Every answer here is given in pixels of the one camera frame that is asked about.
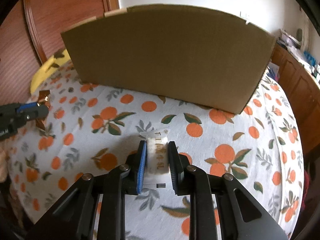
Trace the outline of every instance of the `green leaf print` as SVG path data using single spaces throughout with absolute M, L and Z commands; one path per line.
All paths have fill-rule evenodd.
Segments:
M 233 135 L 232 140 L 233 140 L 233 141 L 236 141 L 236 140 L 238 140 L 242 135 L 244 135 L 244 132 L 236 132 L 236 133 Z
M 208 158 L 204 161 L 209 164 L 219 163 L 216 158 Z
M 280 136 L 278 136 L 277 138 L 279 140 L 280 145 L 285 145 L 285 141 Z
M 270 141 L 269 141 L 269 149 L 273 149 L 273 142 L 274 142 L 275 140 L 274 139 L 271 139 Z
M 188 113 L 183 113 L 184 114 L 184 118 L 187 120 L 187 122 L 189 123 L 197 123 L 197 124 L 202 124 L 202 122 L 200 121 L 200 119 L 198 117 L 196 117 L 193 114 L 188 114 Z
M 51 173 L 48 172 L 48 171 L 46 171 L 44 174 L 42 174 L 41 178 L 42 178 L 43 180 L 47 180 L 47 178 L 48 178 L 50 175 L 51 175 Z
M 158 96 L 158 97 L 165 104 L 165 97 L 164 96 Z
M 235 156 L 235 160 L 233 161 L 233 163 L 237 164 L 238 162 L 242 161 L 243 158 L 248 154 L 248 152 L 250 152 L 251 149 L 243 149 L 241 151 L 238 151 L 238 153 Z
M 121 135 L 120 128 L 113 123 L 109 123 L 108 132 L 112 135 Z
M 125 117 L 129 116 L 129 115 L 132 115 L 132 114 L 135 114 L 134 112 L 122 112 L 120 114 L 118 114 L 114 119 L 113 121 L 118 121 L 118 120 L 121 120 L 121 119 L 124 119 Z
M 114 121 L 115 122 L 115 124 L 117 124 L 117 125 L 121 125 L 121 126 L 123 126 L 124 127 L 124 122 L 121 122 L 121 121 Z
M 263 194 L 263 186 L 260 182 L 255 181 L 253 184 L 253 188 L 257 191 L 260 191 Z
M 161 206 L 161 208 L 166 211 L 169 215 L 177 218 L 184 218 L 190 215 L 189 208 L 171 208 L 166 206 Z
M 267 88 L 265 85 L 261 84 L 266 90 L 270 90 L 269 88 Z
M 245 170 L 238 168 L 238 167 L 231 167 L 233 176 L 236 177 L 236 179 L 246 179 L 248 177 L 248 174 L 245 172 Z
M 235 163 L 237 166 L 240 166 L 240 167 L 248 167 L 248 165 L 246 163 Z
M 263 123 L 262 123 L 258 118 L 256 118 L 256 117 L 255 117 L 255 120 L 256 120 L 257 123 L 260 124 L 260 125 L 262 126 L 262 128 L 264 129 Z
M 172 118 L 174 118 L 175 114 L 168 114 L 164 118 L 162 118 L 161 123 L 168 124 L 171 122 Z

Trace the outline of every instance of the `packaged candy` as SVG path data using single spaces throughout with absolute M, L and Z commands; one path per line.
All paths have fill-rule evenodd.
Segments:
M 168 128 L 141 132 L 147 141 L 147 159 L 143 187 L 172 188 L 168 159 Z

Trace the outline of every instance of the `brown cardboard panel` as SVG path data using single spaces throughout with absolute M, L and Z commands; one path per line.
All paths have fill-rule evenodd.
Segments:
M 145 5 L 61 34 L 83 81 L 241 113 L 275 37 L 234 15 Z

